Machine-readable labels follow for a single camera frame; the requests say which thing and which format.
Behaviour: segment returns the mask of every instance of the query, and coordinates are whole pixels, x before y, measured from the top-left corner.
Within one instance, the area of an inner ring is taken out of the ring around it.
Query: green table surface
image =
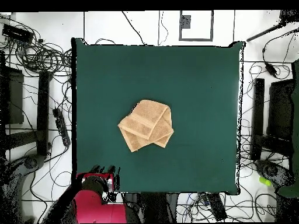
[[[120,191],[237,193],[240,51],[77,44],[77,172],[121,167]],[[166,148],[131,153],[118,123],[142,99],[172,112]]]

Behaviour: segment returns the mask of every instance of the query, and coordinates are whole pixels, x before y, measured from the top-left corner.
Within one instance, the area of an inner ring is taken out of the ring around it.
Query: black cable
[[[52,185],[52,190],[51,190],[51,200],[53,201],[53,187],[54,187],[54,185],[56,184],[56,179],[60,176],[60,175],[62,175],[63,173],[69,173],[70,175],[72,175],[72,173],[70,173],[69,171],[62,171],[59,175],[57,175],[57,177],[55,178],[55,180],[54,180],[54,182],[53,182],[53,185]],[[71,185],[71,183],[69,183],[68,185],[59,185],[60,187],[68,187],[68,186],[70,186]]]
[[[116,45],[115,42],[114,42],[113,40],[108,40],[108,39],[106,39],[106,38],[99,38],[99,39],[96,41],[95,45],[97,45],[97,43],[100,42],[100,41],[102,41],[102,40],[106,40],[106,41],[112,42],[114,45]]]
[[[131,22],[128,20],[128,17],[127,17],[127,15],[122,11],[122,13],[123,13],[123,15],[124,15],[124,17],[127,19],[127,21],[128,21],[128,23],[130,24],[130,26],[132,27],[132,29],[138,34],[138,36],[139,36],[139,38],[141,39],[141,42],[143,43],[143,45],[145,46],[145,43],[143,42],[143,40],[142,40],[142,38],[141,38],[141,36],[140,36],[140,34],[139,34],[139,32],[138,31],[136,31],[136,29],[132,26],[132,24],[131,24]]]
[[[59,154],[59,155],[57,155],[57,156],[55,156],[55,157],[52,157],[51,159],[54,159],[54,158],[56,158],[56,157],[58,157],[58,156],[63,155],[67,150],[68,150],[68,147],[65,148],[64,151],[63,151],[61,154]],[[48,171],[42,178],[40,178],[39,181],[41,181],[43,178],[45,178],[45,176],[46,176],[48,173],[49,173],[49,171]],[[22,194],[22,196],[24,196],[28,191],[30,191],[30,189],[28,189],[27,191],[25,191],[25,192]]]
[[[263,195],[267,195],[267,196],[270,196],[270,197],[272,197],[272,198],[274,198],[275,200],[276,200],[276,198],[273,196],[273,195],[271,195],[271,194],[269,194],[269,193],[261,193],[261,194],[259,194],[258,196],[256,196],[256,198],[255,198],[255,200],[254,200],[254,203],[255,203],[255,212],[256,212],[256,215],[258,216],[258,218],[259,218],[259,220],[261,221],[261,222],[263,222],[262,221],[262,219],[260,218],[260,216],[259,216],[259,214],[261,214],[259,211],[258,211],[258,208],[257,208],[257,200],[258,200],[258,198],[260,197],[260,196],[263,196]]]
[[[159,38],[158,38],[158,46],[160,46],[164,41],[167,40],[167,37],[168,37],[168,30],[167,28],[163,25],[162,21],[163,21],[163,15],[164,15],[164,11],[162,12],[162,17],[161,17],[161,25],[164,27],[164,29],[167,31],[167,35],[166,35],[166,38],[165,40],[163,40],[160,44],[159,44]]]
[[[33,172],[33,180],[32,180],[32,182],[30,184],[30,189],[29,190],[30,190],[30,192],[32,193],[33,196],[35,196],[38,200],[44,202],[45,205],[46,205],[46,208],[44,209],[44,212],[40,215],[39,219],[37,220],[37,224],[39,224],[41,217],[44,215],[44,213],[46,212],[46,210],[48,208],[48,204],[43,199],[41,199],[40,197],[38,197],[37,195],[35,195],[35,193],[33,192],[33,190],[32,190],[32,184],[33,184],[34,180],[35,180],[35,171]]]

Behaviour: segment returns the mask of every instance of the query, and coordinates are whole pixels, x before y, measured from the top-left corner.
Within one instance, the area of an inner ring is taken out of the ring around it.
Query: tan towel
[[[131,152],[152,143],[165,148],[173,134],[170,108],[152,100],[140,101],[118,126]]]

